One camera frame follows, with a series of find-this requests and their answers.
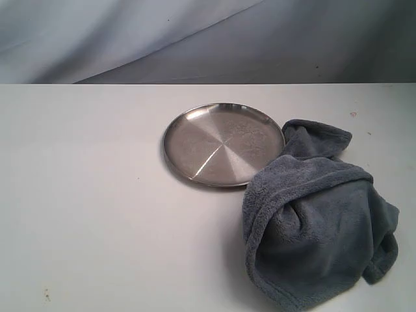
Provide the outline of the white backdrop sheet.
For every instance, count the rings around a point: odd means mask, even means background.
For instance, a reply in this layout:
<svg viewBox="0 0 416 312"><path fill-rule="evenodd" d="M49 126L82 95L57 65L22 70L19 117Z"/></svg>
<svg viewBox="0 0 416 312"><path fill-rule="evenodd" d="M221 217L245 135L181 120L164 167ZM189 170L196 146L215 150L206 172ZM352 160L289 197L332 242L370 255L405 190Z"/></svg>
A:
<svg viewBox="0 0 416 312"><path fill-rule="evenodd" d="M2 1L2 83L405 83L414 1Z"/></svg>

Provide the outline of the round stainless steel plate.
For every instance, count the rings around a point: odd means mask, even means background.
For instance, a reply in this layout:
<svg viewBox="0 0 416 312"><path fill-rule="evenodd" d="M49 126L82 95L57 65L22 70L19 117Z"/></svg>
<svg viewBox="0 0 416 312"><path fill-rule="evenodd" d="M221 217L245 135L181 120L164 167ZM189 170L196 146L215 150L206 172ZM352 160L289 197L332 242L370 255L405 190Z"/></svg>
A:
<svg viewBox="0 0 416 312"><path fill-rule="evenodd" d="M271 117L237 103L212 103L180 114L161 142L174 174L217 188L247 185L284 147L281 127Z"/></svg>

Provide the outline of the grey-blue fleece towel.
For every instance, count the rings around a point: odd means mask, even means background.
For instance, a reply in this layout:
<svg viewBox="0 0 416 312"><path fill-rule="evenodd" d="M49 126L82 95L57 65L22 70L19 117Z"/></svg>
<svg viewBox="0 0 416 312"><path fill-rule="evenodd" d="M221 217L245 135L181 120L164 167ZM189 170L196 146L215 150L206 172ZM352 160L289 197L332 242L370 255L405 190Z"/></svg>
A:
<svg viewBox="0 0 416 312"><path fill-rule="evenodd" d="M245 265L279 311L305 311L387 274L398 256L399 211L368 172L340 160L348 131L290 120L283 134L282 153L244 194Z"/></svg>

